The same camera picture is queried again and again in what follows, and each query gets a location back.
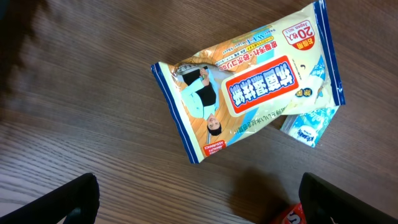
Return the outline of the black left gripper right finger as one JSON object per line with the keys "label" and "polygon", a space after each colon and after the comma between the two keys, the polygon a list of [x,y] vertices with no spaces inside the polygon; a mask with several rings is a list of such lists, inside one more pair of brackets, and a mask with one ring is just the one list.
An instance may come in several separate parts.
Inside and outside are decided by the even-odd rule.
{"label": "black left gripper right finger", "polygon": [[303,174],[298,195],[307,223],[397,224],[396,218],[310,172]]}

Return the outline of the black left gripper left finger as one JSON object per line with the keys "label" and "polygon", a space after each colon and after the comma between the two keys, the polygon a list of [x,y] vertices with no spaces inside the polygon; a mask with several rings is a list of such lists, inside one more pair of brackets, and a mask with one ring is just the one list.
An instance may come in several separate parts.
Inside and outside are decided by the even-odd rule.
{"label": "black left gripper left finger", "polygon": [[1,217],[7,223],[90,223],[100,207],[97,178],[85,173],[23,207]]}

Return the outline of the red candy bag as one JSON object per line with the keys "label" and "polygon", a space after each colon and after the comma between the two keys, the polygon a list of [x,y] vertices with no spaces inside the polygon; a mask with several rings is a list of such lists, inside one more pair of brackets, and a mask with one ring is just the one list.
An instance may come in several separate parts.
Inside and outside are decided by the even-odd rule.
{"label": "red candy bag", "polygon": [[273,218],[269,224],[307,224],[302,204],[297,203],[287,208]]}

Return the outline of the small teal box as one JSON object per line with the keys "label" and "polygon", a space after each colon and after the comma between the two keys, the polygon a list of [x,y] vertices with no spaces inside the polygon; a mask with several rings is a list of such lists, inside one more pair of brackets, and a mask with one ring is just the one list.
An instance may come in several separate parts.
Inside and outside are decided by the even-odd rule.
{"label": "small teal box", "polygon": [[280,130],[310,147],[315,147],[338,108],[339,106],[334,106],[311,113],[289,115]]}

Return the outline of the blue yellow snack bag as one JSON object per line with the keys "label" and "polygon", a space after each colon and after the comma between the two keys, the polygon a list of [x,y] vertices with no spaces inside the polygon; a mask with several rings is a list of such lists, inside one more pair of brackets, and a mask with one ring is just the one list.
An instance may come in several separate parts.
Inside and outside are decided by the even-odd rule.
{"label": "blue yellow snack bag", "polygon": [[346,103],[325,1],[151,70],[193,164],[280,116]]}

